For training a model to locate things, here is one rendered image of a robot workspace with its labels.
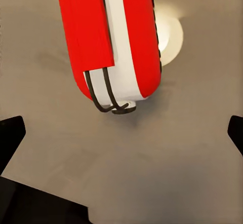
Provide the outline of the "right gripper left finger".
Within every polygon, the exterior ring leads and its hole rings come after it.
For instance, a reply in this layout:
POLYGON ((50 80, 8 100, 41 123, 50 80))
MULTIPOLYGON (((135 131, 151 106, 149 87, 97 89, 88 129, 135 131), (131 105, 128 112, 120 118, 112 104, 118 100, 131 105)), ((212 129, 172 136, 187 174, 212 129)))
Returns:
POLYGON ((0 121, 0 176, 25 134, 22 116, 0 121))

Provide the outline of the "radio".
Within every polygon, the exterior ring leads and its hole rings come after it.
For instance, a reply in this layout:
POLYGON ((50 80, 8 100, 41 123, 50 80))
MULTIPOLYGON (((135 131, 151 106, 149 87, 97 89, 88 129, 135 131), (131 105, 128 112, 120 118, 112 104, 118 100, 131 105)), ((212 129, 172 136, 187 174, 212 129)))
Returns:
POLYGON ((59 4, 79 89, 101 112, 136 111, 136 101, 146 100, 161 77, 154 0, 59 0, 59 4))

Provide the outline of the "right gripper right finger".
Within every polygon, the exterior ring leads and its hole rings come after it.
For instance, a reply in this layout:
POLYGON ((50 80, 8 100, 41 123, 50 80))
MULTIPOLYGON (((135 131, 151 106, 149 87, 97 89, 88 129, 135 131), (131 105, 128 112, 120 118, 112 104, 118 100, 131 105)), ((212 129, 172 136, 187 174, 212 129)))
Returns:
POLYGON ((243 118, 232 116, 228 125, 227 133, 243 155, 243 118))

